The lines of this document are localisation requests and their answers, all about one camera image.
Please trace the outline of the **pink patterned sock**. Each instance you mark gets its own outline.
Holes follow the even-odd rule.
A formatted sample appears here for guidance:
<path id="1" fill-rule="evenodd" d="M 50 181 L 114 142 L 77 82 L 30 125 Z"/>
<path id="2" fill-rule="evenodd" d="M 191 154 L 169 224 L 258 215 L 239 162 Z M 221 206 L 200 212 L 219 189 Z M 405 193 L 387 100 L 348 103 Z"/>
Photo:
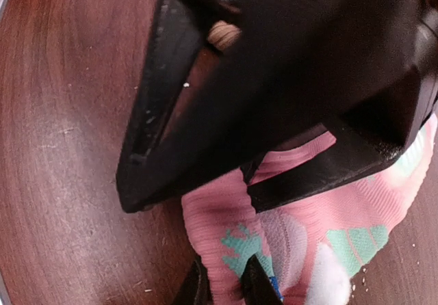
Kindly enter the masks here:
<path id="1" fill-rule="evenodd" d="M 255 256 L 284 304 L 346 304 L 350 279 L 415 200 L 436 132 L 431 116 L 389 168 L 262 213 L 239 169 L 184 195 L 185 229 L 207 270 L 213 303 L 244 303 L 242 276 Z"/>

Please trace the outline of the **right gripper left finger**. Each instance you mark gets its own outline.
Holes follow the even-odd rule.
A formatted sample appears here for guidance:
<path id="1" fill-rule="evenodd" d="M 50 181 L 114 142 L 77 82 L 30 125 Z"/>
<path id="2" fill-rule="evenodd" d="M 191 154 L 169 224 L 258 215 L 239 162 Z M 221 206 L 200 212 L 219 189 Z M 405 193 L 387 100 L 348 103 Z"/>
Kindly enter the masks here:
<path id="1" fill-rule="evenodd" d="M 196 258 L 184 278 L 172 305 L 207 305 L 211 301 L 207 269 Z"/>

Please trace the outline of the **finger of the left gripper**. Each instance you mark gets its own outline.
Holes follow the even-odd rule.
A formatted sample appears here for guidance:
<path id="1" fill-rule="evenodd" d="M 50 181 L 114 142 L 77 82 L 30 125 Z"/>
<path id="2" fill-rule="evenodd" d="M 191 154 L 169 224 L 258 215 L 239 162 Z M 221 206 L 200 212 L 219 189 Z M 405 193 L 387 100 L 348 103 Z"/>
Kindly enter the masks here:
<path id="1" fill-rule="evenodd" d="M 149 48 L 116 172 L 121 207 L 135 213 L 182 196 L 318 127 L 342 141 L 331 97 L 304 82 L 342 0 L 157 0 Z M 207 34 L 218 21 L 242 36 L 208 76 L 176 125 L 169 117 Z"/>
<path id="2" fill-rule="evenodd" d="M 391 129 L 329 120 L 335 144 L 314 158 L 248 187 L 260 213 L 376 174 L 396 162 L 411 143 Z"/>

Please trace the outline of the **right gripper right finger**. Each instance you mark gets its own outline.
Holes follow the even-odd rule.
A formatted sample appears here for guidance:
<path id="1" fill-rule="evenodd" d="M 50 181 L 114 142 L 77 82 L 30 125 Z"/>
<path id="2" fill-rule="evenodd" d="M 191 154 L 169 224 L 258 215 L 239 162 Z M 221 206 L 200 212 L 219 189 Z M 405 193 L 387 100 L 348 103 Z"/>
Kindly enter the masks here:
<path id="1" fill-rule="evenodd" d="M 255 254 L 247 261 L 241 285 L 246 305 L 282 304 Z"/>

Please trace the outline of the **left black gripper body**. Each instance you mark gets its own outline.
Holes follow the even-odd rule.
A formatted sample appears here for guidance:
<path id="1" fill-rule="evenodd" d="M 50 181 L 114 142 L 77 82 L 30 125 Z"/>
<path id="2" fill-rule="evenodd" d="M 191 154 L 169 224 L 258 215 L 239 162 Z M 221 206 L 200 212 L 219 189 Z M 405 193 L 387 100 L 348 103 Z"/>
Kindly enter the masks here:
<path id="1" fill-rule="evenodd" d="M 418 81 L 419 0 L 240 0 L 250 84 L 260 87 L 242 122 L 247 148 L 279 145 L 345 116 L 374 141 L 401 145 L 411 130 L 404 90 Z"/>

